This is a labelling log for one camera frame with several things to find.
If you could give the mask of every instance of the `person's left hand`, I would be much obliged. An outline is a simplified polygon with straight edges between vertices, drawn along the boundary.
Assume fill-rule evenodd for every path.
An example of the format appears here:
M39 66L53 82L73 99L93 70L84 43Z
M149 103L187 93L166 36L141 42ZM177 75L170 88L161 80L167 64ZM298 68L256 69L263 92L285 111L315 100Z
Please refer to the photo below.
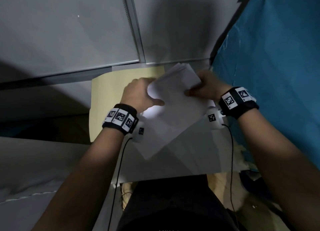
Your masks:
M132 80L132 82L124 88L120 103L134 107L138 113L144 112L154 105L165 105L161 99L153 99L147 93L148 85L154 80L154 78Z

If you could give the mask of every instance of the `wire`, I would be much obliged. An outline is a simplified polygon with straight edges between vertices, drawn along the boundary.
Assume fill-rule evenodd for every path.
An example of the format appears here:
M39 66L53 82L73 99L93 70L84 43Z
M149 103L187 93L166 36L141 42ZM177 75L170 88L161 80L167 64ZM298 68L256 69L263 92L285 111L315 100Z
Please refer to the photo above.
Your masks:
M132 139L132 137L130 137L127 142L125 143L124 147L123 147L123 150L122 150L122 155L121 155L121 159L120 159L120 164L119 164L119 170L118 170L118 176L117 176L117 181L115 182L115 189L114 189L114 196L113 196L113 201L112 201L112 207L111 207L111 214L110 214L110 220L109 220L109 225L108 225L108 231L109 231L109 228L110 228L110 224L111 224L111 218L112 218L112 213L113 213L113 206L115 204L115 196L116 196L116 193L117 193L117 185L118 185L118 180L119 180L119 175L120 175L120 168L121 168L121 163L122 163L122 158L123 158L123 153L125 152L125 148L126 148L126 145L128 143L128 141Z
M231 206L232 206L233 213L234 213L234 216L235 216L235 220L237 221L237 227L238 227L238 229L239 229L239 223L238 223L237 215L236 215L236 213L235 213L235 209L234 209L233 203L232 203L232 176L233 176L233 152L234 152L234 148L233 148L233 137L232 137L232 133L231 133L230 127L227 126L226 124L222 124L222 125L228 128L228 130L229 130L229 132L230 132L230 136L231 136L232 152L231 152L230 201L231 201Z

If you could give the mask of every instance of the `black wristband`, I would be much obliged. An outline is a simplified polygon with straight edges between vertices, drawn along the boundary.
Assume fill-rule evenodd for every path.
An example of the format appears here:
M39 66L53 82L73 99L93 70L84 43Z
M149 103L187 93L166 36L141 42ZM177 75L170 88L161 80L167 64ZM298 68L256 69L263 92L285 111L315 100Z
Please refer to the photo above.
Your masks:
M243 87L233 87L221 96L219 105L226 116L238 119L251 109L259 109L255 98Z
M138 121L137 110L134 107L116 104L103 121L102 128L114 128L126 135L133 132Z

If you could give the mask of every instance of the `white paper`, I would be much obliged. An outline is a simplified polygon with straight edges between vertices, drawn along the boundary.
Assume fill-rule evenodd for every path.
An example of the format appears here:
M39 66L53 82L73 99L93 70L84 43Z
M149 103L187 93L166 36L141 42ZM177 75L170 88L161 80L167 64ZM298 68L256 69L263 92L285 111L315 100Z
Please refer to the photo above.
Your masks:
M153 106L139 117L145 124L143 140L134 143L145 159L150 159L206 113L213 101L187 97L184 91L201 83L189 64L178 63L152 82L148 94L165 106Z

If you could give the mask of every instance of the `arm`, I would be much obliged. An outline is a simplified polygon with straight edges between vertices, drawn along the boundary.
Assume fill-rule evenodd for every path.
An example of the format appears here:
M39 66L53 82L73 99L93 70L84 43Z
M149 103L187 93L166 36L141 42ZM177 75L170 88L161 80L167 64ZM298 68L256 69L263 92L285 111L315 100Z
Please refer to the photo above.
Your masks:
M200 71L200 89L186 95L218 101L231 86ZM273 196L298 230L320 230L320 171L257 109L238 119L255 163Z
M164 105L147 94L147 86L153 80L134 79L124 89L121 103L134 107L138 113ZM102 129L32 231L92 230L108 193L123 138L116 129Z

